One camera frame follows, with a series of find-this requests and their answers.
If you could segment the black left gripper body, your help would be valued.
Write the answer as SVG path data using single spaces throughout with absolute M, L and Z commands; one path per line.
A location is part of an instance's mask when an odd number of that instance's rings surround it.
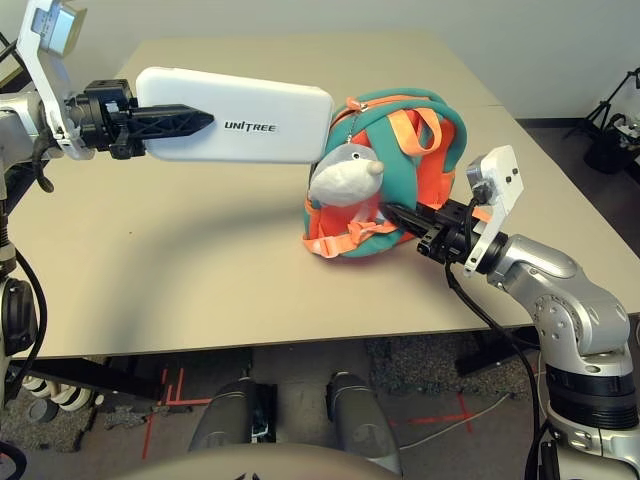
M 115 159 L 145 154 L 143 142 L 127 126 L 138 103 L 126 79 L 95 80 L 65 105 L 87 148 L 108 151 Z

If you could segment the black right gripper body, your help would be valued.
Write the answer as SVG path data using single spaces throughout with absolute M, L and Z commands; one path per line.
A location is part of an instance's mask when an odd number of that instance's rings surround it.
M 417 251 L 440 264 L 462 263 L 479 239 L 472 232 L 480 221 L 474 215 L 478 202 L 469 204 L 447 200 L 439 209 L 418 203 L 417 213 L 427 222 L 426 232 L 417 244 Z

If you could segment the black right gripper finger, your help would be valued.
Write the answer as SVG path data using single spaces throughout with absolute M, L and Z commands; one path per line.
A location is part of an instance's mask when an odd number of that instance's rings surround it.
M 382 203 L 381 213 L 390 223 L 411 235 L 426 235 L 435 225 L 432 219 L 397 203 Z

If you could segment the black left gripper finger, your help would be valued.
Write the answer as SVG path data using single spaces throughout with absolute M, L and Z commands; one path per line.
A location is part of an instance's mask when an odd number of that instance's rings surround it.
M 181 104 L 139 107 L 130 111 L 128 131 L 136 139 L 190 136 L 214 122 L 210 113 Z

